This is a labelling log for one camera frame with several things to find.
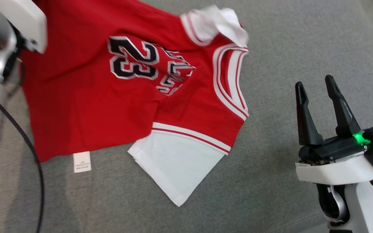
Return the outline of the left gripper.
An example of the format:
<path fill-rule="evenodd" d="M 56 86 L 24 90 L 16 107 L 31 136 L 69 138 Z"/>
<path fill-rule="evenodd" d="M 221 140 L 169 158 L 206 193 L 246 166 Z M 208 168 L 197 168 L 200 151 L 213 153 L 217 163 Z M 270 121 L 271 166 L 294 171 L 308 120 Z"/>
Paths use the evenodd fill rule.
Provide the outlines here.
<path fill-rule="evenodd" d="M 0 0 L 0 12 L 20 32 L 31 51 L 47 47 L 47 18 L 32 0 Z"/>

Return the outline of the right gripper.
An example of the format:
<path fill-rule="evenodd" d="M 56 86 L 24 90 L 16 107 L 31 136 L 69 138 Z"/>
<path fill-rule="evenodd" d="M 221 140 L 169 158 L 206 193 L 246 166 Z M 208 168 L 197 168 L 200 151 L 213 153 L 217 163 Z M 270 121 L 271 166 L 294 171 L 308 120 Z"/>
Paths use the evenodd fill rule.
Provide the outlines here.
<path fill-rule="evenodd" d="M 300 181 L 345 185 L 373 180 L 373 165 L 366 157 L 370 141 L 355 119 L 345 97 L 331 75 L 325 77 L 329 98 L 333 101 L 336 137 L 323 140 L 310 114 L 309 99 L 302 82 L 295 84 L 300 160 L 296 174 Z"/>

